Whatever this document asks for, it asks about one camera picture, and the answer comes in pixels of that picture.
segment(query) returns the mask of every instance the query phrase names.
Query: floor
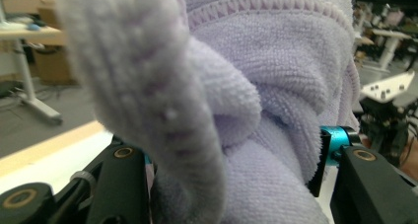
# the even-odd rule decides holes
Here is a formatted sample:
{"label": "floor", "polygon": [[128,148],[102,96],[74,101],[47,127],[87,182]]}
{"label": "floor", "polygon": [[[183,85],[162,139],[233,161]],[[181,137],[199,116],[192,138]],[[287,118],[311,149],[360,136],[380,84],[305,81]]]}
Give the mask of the floor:
{"label": "floor", "polygon": [[[399,74],[403,72],[402,67],[402,62],[392,63],[390,74],[360,68],[361,83],[368,84]],[[92,101],[82,87],[49,87],[35,80],[35,89],[40,99],[62,113],[63,123],[50,123],[25,105],[17,105],[15,99],[0,100],[0,158],[94,120]],[[407,96],[418,97],[418,76],[409,87]]]}

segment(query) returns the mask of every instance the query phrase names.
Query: lavender towel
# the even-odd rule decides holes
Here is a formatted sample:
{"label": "lavender towel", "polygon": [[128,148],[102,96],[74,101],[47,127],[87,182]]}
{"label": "lavender towel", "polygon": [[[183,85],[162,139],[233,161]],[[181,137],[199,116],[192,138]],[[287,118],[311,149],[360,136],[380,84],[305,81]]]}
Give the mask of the lavender towel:
{"label": "lavender towel", "polygon": [[305,183],[319,126],[357,126],[350,0],[58,3],[98,119],[159,164],[154,223],[327,222]]}

